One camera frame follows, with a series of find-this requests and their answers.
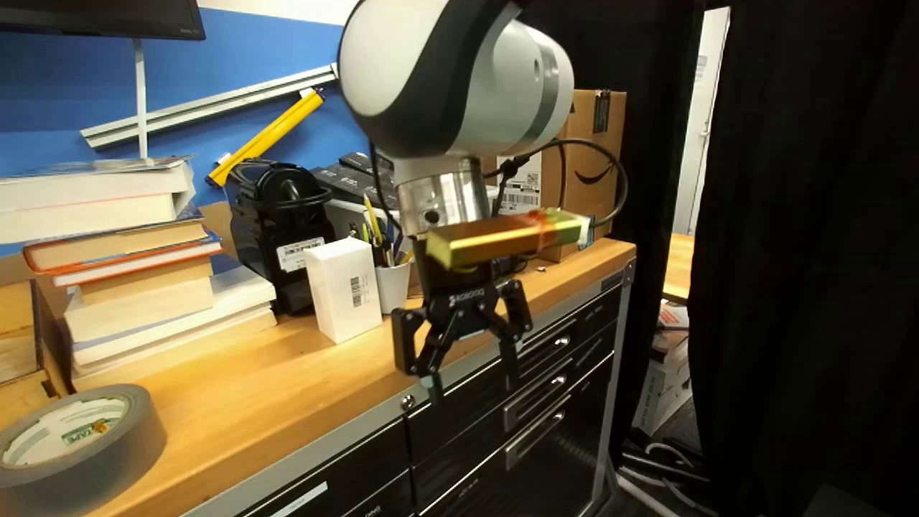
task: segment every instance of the duct tape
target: duct tape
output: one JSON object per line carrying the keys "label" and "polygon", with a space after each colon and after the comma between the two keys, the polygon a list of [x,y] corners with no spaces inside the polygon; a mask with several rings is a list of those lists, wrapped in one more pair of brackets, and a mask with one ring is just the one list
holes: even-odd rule
{"label": "duct tape", "polygon": [[0,514],[85,514],[131,486],[164,446],[139,386],[57,400],[0,430]]}

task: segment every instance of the yellow object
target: yellow object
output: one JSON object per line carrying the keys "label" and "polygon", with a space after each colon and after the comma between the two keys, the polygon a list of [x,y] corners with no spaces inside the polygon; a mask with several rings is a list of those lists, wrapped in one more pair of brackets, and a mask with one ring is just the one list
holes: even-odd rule
{"label": "yellow object", "polygon": [[248,159],[261,159],[273,143],[279,143],[294,127],[309,119],[321,107],[319,93],[308,90],[301,100],[296,100],[288,112],[269,122],[258,136],[253,136],[243,147],[238,147],[223,165],[210,172],[216,188],[226,185],[232,166]]}

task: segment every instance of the workbench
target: workbench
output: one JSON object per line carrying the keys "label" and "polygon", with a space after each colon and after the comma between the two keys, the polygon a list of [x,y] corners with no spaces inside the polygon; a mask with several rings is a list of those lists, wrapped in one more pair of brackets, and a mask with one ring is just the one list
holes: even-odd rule
{"label": "workbench", "polygon": [[[594,357],[588,363],[598,366],[585,366],[585,373],[605,366],[612,367],[612,379],[605,383],[609,389],[602,389],[605,402],[601,400],[605,409],[609,394],[614,394],[618,367],[618,363],[609,357],[614,357],[612,346],[621,346],[622,340],[622,325],[614,323],[622,323],[627,315],[632,262],[632,244],[594,241],[591,247],[565,257],[559,265],[531,258],[528,271],[519,277],[535,313],[531,337],[539,337],[543,343],[553,340],[551,346],[565,348],[569,333],[578,337],[578,327],[594,325],[591,333],[601,337],[602,351],[591,351]],[[539,371],[543,367],[535,363],[528,379],[549,383],[551,390],[556,386],[565,386],[569,379],[543,379]],[[443,367],[443,379],[452,394],[456,394],[462,386],[472,386],[472,379],[485,379],[485,373],[495,373],[489,376],[489,383],[497,379],[495,390],[503,390],[506,379],[499,376],[499,354],[490,333],[477,333],[460,343],[447,354],[447,363]],[[414,417],[426,415],[426,409],[430,404],[427,389],[394,367],[387,323],[350,343],[334,346],[319,333],[312,315],[282,318],[276,327],[226,340],[197,360],[151,371],[143,379],[131,383],[143,386],[151,394],[169,440],[157,463],[134,486],[128,486],[91,514],[226,514],[226,509],[232,509],[232,514],[243,509],[249,509],[249,514],[258,514],[255,502],[269,492],[285,482],[289,486],[309,468],[327,465],[355,443],[368,443],[370,438],[383,433],[387,440],[396,438],[396,443],[406,443],[408,433],[403,426],[411,426]],[[467,415],[452,415],[453,409],[462,409],[462,397],[453,400],[456,402],[444,404],[440,415],[453,420],[456,426],[462,423],[462,417],[477,420],[473,412],[485,409],[483,400],[467,400]],[[420,448],[414,448],[411,455],[403,455],[406,463],[426,463]],[[411,476],[417,472],[426,468],[403,465],[396,473]],[[391,489],[387,496],[406,501],[411,496],[411,492],[406,494],[406,489]]]}

